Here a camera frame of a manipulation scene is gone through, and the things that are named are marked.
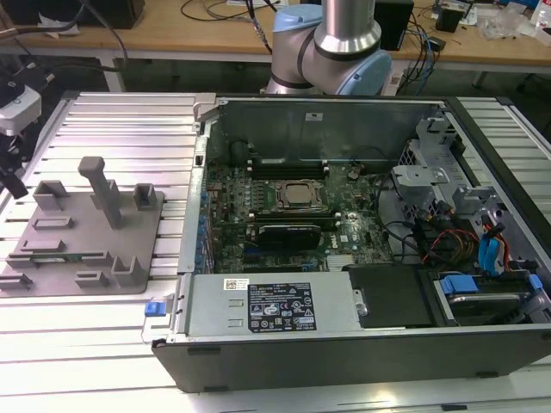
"power supply label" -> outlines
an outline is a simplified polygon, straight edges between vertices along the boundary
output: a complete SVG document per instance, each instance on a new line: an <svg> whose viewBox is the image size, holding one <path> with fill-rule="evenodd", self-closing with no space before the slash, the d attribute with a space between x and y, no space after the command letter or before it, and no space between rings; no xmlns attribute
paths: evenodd
<svg viewBox="0 0 551 413"><path fill-rule="evenodd" d="M316 330L309 282L249 284L249 330L253 333Z"/></svg>

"blue cable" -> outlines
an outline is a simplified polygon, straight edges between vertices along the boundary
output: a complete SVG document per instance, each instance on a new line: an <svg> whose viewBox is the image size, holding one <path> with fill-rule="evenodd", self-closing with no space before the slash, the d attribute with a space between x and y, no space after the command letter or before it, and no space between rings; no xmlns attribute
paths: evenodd
<svg viewBox="0 0 551 413"><path fill-rule="evenodd" d="M426 43L426 47L427 47L427 59L429 60L429 64L423 70L423 80L421 81L421 84L419 85L419 89L415 93L415 96L417 96L419 94L419 92L423 89L423 87L426 85L427 80L429 79L429 75L430 75L430 73L432 72L432 70L434 68L435 62L432 62L432 64L430 63L429 54L432 52L432 48L430 47L429 38L426 36L426 34L421 32L421 31L416 32L416 31L410 30L409 28L406 30L406 32L411 33L411 34L415 34L415 35L421 37L423 39L423 42Z"/></svg>
<svg viewBox="0 0 551 413"><path fill-rule="evenodd" d="M424 37L424 41L427 44L427 56L429 56L429 53L432 52L432 48L430 47L429 38L426 36L425 33L421 33L421 35ZM434 68L434 61L432 62L432 64L430 64L430 57L428 57L428 60L429 60L429 66L424 71L424 78L421 81L421 84L419 85L419 89L417 90L417 92L415 92L415 96L417 96L421 92L421 90L423 90L424 86L427 83L427 80L429 79L430 71L432 71L432 69Z"/></svg>

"slotted metal surface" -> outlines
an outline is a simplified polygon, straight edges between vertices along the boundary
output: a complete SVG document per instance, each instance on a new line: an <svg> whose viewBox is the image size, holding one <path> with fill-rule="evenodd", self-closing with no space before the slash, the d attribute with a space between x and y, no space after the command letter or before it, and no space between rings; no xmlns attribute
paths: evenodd
<svg viewBox="0 0 551 413"><path fill-rule="evenodd" d="M70 190L90 190L75 172L78 158L101 153L108 154L107 177L126 179L128 185L135 183L133 177L148 178L162 188L167 201L144 293L0 300L0 411L428 412L442 411L442 404L465 404L468 411L548 411L551 359L497 379L181 393L150 346L142 343L140 332L145 302L176 289L192 161L193 134L187 126L193 122L193 102L192 95L84 94L68 105L52 136L46 137L45 153L28 178L31 193L40 175L70 182ZM120 125L128 129L120 128L122 134L113 139L85 133ZM142 125L155 130L147 134L150 146L142 135L131 132ZM155 129L166 125L181 133ZM74 133L73 127L82 134ZM1 257L22 233L33 210L34 200L27 196L0 213Z"/></svg>
<svg viewBox="0 0 551 413"><path fill-rule="evenodd" d="M551 147L547 140L514 107L494 98L460 98L481 131L505 161L545 217L551 219ZM472 154L468 165L482 185L490 180Z"/></svg>

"cpu socket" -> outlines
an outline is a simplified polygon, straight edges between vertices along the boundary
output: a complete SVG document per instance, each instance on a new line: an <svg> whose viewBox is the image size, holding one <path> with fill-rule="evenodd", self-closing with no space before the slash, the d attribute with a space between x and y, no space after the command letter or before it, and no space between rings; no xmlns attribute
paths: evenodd
<svg viewBox="0 0 551 413"><path fill-rule="evenodd" d="M315 181L278 182L275 191L278 209L318 209L323 206L319 184Z"/></svg>

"wooden desk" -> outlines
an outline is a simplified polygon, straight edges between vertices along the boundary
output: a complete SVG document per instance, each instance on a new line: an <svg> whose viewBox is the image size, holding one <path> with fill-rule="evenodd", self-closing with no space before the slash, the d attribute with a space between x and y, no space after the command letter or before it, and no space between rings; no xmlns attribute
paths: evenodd
<svg viewBox="0 0 551 413"><path fill-rule="evenodd" d="M186 12L208 18L203 2L194 0ZM131 30L118 30L129 56L134 59L178 59L219 60L243 62L269 62L262 43L251 24L243 22L196 22L180 14L183 0L145 0L145 10L140 21ZM417 0L416 16L420 8L431 4L431 0ZM244 8L220 5L220 14L234 14ZM271 43L274 13L265 8L257 12ZM551 72L551 47L545 47L527 36L517 39L485 40L477 28L461 25L454 34L435 31L435 22L422 15L417 17L429 35L446 40L437 67L443 69L471 71L514 71ZM104 65L113 66L114 58L121 52L113 36L104 28L81 28L82 33L74 37L55 40L45 35L25 36L22 41L32 52L44 55L96 57ZM19 52L13 44L0 45L0 52ZM403 71L410 62L417 59L418 44L413 36L407 35L402 48L391 52L395 70ZM118 75L106 73L109 88L121 90Z"/></svg>

